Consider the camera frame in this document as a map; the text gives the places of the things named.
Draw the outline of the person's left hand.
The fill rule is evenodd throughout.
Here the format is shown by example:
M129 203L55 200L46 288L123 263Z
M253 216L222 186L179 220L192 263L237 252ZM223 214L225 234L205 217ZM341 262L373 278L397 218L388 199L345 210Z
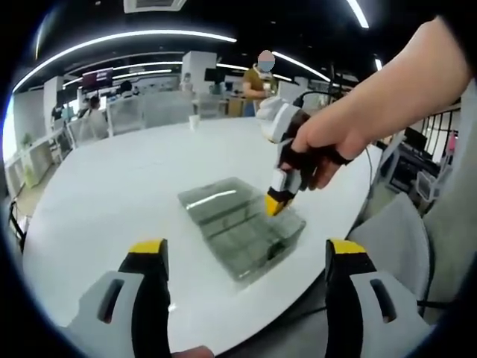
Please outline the person's left hand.
M184 351L174 352L172 358L214 358L214 353L206 346L201 345Z

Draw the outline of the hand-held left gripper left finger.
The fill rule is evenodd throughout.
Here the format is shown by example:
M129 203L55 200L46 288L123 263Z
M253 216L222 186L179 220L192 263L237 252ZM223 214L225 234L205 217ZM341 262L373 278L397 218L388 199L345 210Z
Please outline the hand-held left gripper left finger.
M65 332L87 357L170 357L168 279L167 240L136 243L83 293Z

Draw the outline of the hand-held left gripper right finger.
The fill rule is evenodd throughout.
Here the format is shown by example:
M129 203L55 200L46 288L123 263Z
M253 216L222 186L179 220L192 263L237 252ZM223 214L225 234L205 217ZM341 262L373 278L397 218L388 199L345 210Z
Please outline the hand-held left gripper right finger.
M415 295L355 242L327 240L325 281L327 357L406 357L432 331Z

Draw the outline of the person's right hand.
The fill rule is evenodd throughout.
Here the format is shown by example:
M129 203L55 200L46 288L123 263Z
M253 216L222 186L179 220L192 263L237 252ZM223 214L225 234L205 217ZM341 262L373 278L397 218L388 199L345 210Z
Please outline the person's right hand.
M368 144L369 140L358 126L357 115L340 100L313 115L299 129L291 148L305 153L311 148L331 145L344 159L353 160Z

